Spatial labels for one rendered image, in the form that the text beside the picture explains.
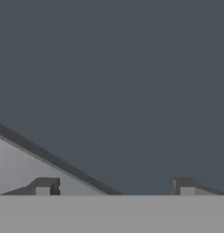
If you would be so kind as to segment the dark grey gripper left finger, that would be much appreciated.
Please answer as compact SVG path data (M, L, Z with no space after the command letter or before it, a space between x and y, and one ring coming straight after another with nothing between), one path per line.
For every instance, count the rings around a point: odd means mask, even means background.
M38 177L26 187L11 190L4 196L59 196L59 177Z

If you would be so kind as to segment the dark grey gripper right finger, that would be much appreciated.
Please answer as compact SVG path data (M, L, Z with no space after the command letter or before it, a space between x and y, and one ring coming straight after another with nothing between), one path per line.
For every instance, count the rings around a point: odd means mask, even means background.
M171 194L177 196L222 195L224 191L205 187L190 177L173 177L170 179Z

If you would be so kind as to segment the dark grey fridge door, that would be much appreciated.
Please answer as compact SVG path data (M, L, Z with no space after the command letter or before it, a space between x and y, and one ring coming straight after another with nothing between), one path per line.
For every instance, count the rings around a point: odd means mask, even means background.
M0 123L125 194L224 189L224 0L0 0Z

